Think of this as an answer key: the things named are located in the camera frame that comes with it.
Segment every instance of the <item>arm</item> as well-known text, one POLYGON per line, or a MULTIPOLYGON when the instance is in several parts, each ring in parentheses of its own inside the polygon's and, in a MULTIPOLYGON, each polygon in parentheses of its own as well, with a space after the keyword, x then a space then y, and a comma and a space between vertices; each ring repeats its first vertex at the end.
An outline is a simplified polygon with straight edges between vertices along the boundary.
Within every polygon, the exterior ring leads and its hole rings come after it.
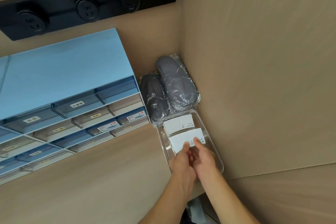
POLYGON ((170 180, 154 207, 138 224, 179 224, 196 179, 189 143, 172 158, 170 180))
POLYGON ((195 137, 193 167, 221 223, 259 224, 217 170, 213 153, 195 137))

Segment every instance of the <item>plastic-wrapped slipper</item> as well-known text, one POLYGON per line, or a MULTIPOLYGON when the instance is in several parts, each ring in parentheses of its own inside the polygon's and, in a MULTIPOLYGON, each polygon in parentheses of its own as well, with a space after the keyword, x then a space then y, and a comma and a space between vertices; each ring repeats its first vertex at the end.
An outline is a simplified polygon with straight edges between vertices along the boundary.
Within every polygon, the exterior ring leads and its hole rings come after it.
POLYGON ((155 125, 158 119, 169 115, 169 107, 160 76, 156 73, 145 74, 141 78, 139 86, 150 120, 155 125))
POLYGON ((181 59, 178 56, 163 56, 156 61, 156 66, 171 106, 178 112, 195 108, 200 95, 181 59))

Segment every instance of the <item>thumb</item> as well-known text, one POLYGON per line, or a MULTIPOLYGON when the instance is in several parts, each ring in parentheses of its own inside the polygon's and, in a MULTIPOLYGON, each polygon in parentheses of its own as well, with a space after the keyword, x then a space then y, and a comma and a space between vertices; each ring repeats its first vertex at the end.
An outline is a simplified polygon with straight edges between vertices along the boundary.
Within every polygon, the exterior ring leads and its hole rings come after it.
POLYGON ((197 149, 203 149, 203 147, 205 147, 200 140, 197 137, 194 137, 194 144, 197 147, 197 149))
POLYGON ((187 153, 188 150, 189 150, 189 142, 185 141, 183 143, 183 147, 182 147, 181 152, 187 153))

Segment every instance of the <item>black power strip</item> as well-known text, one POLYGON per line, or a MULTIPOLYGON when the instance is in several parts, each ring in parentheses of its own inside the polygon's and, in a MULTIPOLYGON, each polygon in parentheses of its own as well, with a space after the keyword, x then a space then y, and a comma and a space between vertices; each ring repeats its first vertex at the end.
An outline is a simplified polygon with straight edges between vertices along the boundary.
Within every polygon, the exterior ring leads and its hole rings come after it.
POLYGON ((5 0, 0 1, 0 30, 15 41, 175 1, 5 0))

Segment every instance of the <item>blue drawer organizer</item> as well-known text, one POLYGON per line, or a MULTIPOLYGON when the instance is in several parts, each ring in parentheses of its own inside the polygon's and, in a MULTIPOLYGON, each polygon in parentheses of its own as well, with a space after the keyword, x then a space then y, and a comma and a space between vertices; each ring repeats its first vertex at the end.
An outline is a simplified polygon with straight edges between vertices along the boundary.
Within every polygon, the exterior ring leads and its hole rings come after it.
POLYGON ((0 78, 0 185, 149 123, 116 29, 2 57, 0 78))

